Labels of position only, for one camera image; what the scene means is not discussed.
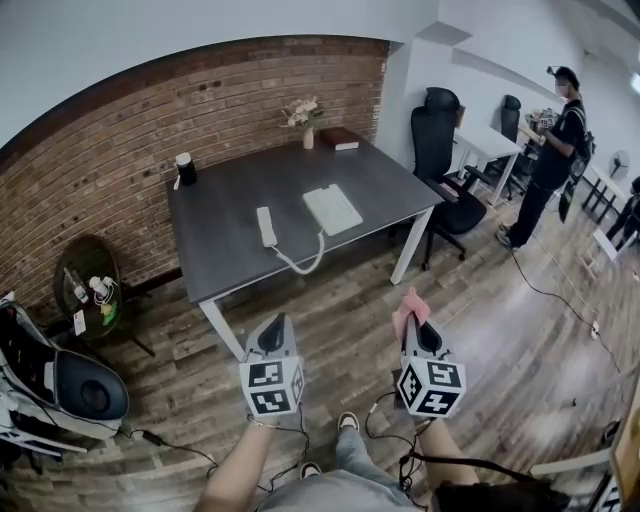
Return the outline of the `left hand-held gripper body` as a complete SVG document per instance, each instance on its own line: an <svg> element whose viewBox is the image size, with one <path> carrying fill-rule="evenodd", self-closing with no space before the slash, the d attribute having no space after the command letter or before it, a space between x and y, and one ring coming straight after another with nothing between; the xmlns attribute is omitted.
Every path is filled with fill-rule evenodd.
<svg viewBox="0 0 640 512"><path fill-rule="evenodd" d="M278 313L254 329L239 364L242 391L254 417L293 414L305 386L303 358L298 354L292 321ZM279 325L274 325L282 315Z"/></svg>

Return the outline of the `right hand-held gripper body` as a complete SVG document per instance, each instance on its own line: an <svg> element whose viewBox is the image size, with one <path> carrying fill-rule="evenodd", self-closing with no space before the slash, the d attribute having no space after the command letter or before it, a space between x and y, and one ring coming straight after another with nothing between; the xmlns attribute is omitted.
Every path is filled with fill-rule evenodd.
<svg viewBox="0 0 640 512"><path fill-rule="evenodd" d="M397 395L414 417L449 417L466 392L466 371L451 359L444 332L429 322L407 322Z"/></svg>

